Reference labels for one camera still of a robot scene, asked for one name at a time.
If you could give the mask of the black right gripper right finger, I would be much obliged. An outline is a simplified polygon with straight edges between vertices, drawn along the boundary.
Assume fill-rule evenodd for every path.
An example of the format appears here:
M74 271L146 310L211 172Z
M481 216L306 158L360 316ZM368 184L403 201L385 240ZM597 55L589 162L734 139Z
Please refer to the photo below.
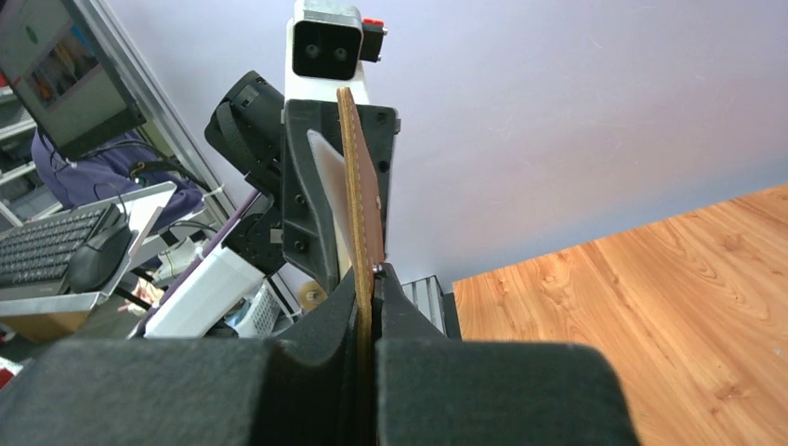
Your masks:
M376 417L383 445L636 445L617 373L587 345L447 337L380 266Z

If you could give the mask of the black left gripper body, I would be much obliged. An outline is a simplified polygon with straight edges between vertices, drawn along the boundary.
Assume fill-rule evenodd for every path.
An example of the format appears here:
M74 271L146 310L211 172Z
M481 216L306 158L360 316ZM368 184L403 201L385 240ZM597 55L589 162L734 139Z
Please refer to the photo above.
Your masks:
M359 105L361 126L374 162L387 230L390 170L401 119L394 108ZM316 130L342 151L335 102L291 99L283 108L282 251L285 260L331 293L341 281L334 219L308 143Z

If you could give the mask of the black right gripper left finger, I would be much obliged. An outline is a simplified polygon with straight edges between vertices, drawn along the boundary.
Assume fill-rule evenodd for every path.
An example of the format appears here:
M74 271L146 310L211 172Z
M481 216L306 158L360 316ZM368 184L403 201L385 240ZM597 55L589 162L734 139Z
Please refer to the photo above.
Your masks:
M349 445L353 279L279 336L52 345L1 393L5 445Z

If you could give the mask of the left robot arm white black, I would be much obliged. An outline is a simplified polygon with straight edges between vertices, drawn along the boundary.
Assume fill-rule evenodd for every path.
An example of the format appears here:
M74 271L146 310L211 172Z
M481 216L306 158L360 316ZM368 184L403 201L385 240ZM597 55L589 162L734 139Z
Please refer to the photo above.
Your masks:
M335 97L288 99L251 71L219 101L205 138L253 192L146 313L137 335L203 336L244 293L287 264L326 292L340 284L334 214L309 130L339 148Z

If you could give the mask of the brown leather card holder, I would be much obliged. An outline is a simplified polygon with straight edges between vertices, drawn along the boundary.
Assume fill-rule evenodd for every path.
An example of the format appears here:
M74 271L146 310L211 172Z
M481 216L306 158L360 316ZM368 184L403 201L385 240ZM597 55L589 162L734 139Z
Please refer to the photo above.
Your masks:
M316 130L307 139L335 227L346 246L355 285L357 443L375 445L374 420L374 272L385 260L377 173L363 134L351 88L336 90L342 151Z

